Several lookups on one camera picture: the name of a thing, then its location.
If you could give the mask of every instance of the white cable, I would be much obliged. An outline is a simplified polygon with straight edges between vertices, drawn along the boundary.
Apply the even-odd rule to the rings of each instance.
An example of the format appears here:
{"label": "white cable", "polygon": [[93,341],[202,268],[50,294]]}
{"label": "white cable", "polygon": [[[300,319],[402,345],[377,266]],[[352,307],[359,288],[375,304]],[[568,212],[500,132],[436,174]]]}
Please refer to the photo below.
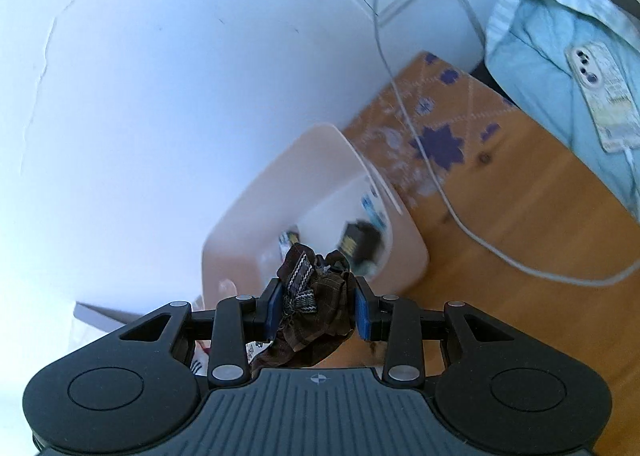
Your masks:
{"label": "white cable", "polygon": [[[466,5],[466,7],[468,7],[468,9],[473,13],[473,9],[471,8],[471,5],[468,2],[468,0],[460,0],[460,1],[463,5]],[[400,109],[402,110],[402,114],[404,115],[404,119],[406,120],[407,126],[409,127],[409,130],[411,131],[411,134],[414,137],[415,143],[420,149],[420,154],[424,158],[424,163],[427,165],[429,175],[431,176],[431,179],[433,180],[433,183],[436,186],[436,189],[440,193],[440,197],[442,198],[444,205],[447,207],[449,214],[451,214],[451,217],[453,218],[455,223],[460,227],[460,229],[467,236],[469,236],[472,240],[474,240],[479,245],[484,246],[484,248],[486,248],[491,253],[495,254],[497,257],[502,259],[504,262],[506,262],[513,268],[516,268],[517,270],[520,270],[521,272],[524,272],[525,274],[528,274],[530,276],[540,277],[542,279],[548,279],[548,280],[557,281],[557,282],[567,282],[567,283],[576,284],[579,286],[610,286],[612,284],[616,284],[617,282],[622,281],[623,279],[626,279],[628,276],[630,276],[632,273],[638,270],[638,268],[640,268],[640,259],[636,259],[636,261],[633,264],[631,264],[631,266],[628,266],[621,272],[617,273],[615,276],[607,277],[606,279],[579,279],[577,277],[560,276],[559,274],[542,272],[540,270],[536,270],[535,268],[530,268],[522,264],[521,262],[510,258],[507,254],[505,254],[504,252],[502,252],[495,246],[491,245],[490,243],[486,242],[480,236],[476,235],[471,230],[469,230],[456,214],[456,211],[451,205],[449,198],[447,198],[447,195],[445,194],[444,189],[442,188],[442,185],[440,185],[440,182],[438,181],[438,178],[435,172],[433,171],[431,160],[429,160],[429,157],[424,150],[424,146],[422,145],[422,141],[420,140],[418,133],[415,131],[414,125],[411,122],[411,118],[409,117],[409,113],[407,112],[406,107],[404,106],[404,102],[402,102],[402,97],[398,90],[398,86],[396,85],[394,74],[391,70],[391,67],[389,66],[388,61],[386,60],[384,52],[382,51],[382,45],[380,44],[380,24],[378,21],[377,12],[378,12],[378,0],[373,0],[373,29],[374,29],[374,36],[376,39],[376,47],[378,48],[378,53],[380,54],[380,60],[382,61],[382,64],[384,65],[385,70],[389,75],[389,79],[391,81],[391,87],[396,95],[396,99],[398,100],[398,104],[400,105]],[[473,20],[477,21],[478,20],[477,16],[474,15]],[[475,27],[476,25],[473,20],[471,20],[471,23]]]}
{"label": "white cable", "polygon": [[640,177],[638,176],[638,170],[636,169],[636,162],[634,161],[634,154],[629,147],[625,147],[625,158],[631,169],[631,176],[634,179],[634,192],[636,193],[636,219],[640,220]]}

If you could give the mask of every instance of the small item in bin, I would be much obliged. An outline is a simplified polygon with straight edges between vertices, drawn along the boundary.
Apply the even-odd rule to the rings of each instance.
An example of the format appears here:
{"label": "small item in bin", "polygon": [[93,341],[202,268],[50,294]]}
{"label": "small item in bin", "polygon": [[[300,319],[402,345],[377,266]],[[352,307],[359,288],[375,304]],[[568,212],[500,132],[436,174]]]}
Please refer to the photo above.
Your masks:
{"label": "small item in bin", "polygon": [[287,257],[287,252],[295,244],[300,242],[300,231],[298,227],[293,225],[286,232],[281,233],[278,237],[278,243],[280,244],[280,257],[282,261]]}
{"label": "small item in bin", "polygon": [[347,223],[338,249],[351,266],[363,261],[373,261],[373,256],[382,242],[380,231],[371,223],[358,220]]}

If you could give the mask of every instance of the peeling paint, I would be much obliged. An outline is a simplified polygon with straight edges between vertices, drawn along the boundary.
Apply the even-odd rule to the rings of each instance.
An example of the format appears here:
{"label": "peeling paint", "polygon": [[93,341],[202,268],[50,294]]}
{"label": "peeling paint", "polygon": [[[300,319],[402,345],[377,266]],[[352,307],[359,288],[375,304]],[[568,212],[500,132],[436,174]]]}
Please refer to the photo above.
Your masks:
{"label": "peeling paint", "polygon": [[49,45],[51,43],[51,39],[53,37],[53,33],[56,30],[56,26],[58,25],[58,19],[60,18],[60,16],[62,16],[68,9],[70,9],[74,4],[76,4],[77,0],[71,0],[69,1],[65,7],[60,10],[51,20],[51,24],[49,25],[49,31],[47,32],[47,37],[45,39],[45,43],[44,43],[44,49],[42,51],[42,55],[44,58],[44,65],[42,66],[42,70],[40,71],[40,74],[38,75],[38,79],[36,80],[36,85],[35,85],[35,93],[33,96],[33,104],[31,105],[31,111],[29,113],[29,119],[27,120],[27,123],[25,124],[24,128],[22,129],[22,154],[20,156],[20,169],[18,170],[18,174],[20,176],[22,176],[22,173],[24,172],[24,162],[27,156],[27,147],[28,147],[28,139],[29,139],[29,131],[31,130],[31,127],[33,126],[33,121],[36,117],[36,109],[38,107],[38,102],[40,100],[40,93],[42,91],[42,82],[44,80],[44,77],[47,74],[47,70],[49,69],[49,61],[48,61],[48,57],[47,57],[47,53],[49,51]]}

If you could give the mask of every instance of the wooden surface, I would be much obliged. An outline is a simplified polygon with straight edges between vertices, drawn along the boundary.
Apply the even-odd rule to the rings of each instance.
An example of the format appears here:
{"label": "wooden surface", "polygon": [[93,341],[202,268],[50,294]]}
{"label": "wooden surface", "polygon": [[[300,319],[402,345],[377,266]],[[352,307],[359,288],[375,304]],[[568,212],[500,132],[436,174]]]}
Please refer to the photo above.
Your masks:
{"label": "wooden surface", "polygon": [[[400,76],[406,86],[424,76],[418,73],[424,69],[421,62],[420,57]],[[469,84],[468,100],[477,100],[471,91],[488,90],[464,75],[459,82]],[[420,88],[424,93],[431,92],[427,84]],[[419,95],[411,91],[403,94],[409,108]],[[372,121],[380,126],[384,118],[387,123],[395,119],[401,129],[397,113],[380,116],[393,105],[385,90],[366,109],[373,117],[354,122],[348,138],[363,149],[367,126]],[[438,108],[436,102],[436,110],[453,115],[460,106]],[[464,131],[465,163],[453,165],[445,179],[453,207],[473,231],[529,266],[575,277],[607,277],[640,257],[640,227],[586,166],[525,113],[505,113],[498,122],[500,132],[484,144],[476,140],[477,147],[471,147],[473,133]],[[378,163],[385,144],[368,144],[363,153]],[[403,199],[415,196],[399,192]],[[448,300],[467,301],[590,365],[613,396],[612,417],[596,451],[640,454],[640,273],[599,289],[529,277],[466,237],[437,194],[414,199],[410,211],[431,261],[407,295],[431,309],[442,309]],[[328,363],[358,365],[367,354],[354,338]],[[428,373],[441,372],[436,343],[425,342],[425,358]]]}

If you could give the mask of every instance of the gray ribbed panel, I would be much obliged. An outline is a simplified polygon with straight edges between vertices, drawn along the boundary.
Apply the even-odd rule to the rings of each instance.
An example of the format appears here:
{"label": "gray ribbed panel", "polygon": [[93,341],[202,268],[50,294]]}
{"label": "gray ribbed panel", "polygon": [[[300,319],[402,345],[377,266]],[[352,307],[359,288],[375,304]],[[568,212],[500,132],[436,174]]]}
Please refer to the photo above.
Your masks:
{"label": "gray ribbed panel", "polygon": [[[315,382],[312,377],[324,375]],[[479,456],[436,420],[423,397],[369,369],[262,370],[212,392],[191,425],[140,456]],[[588,452],[578,453],[588,456]],[[45,451],[42,456],[56,456]]]}

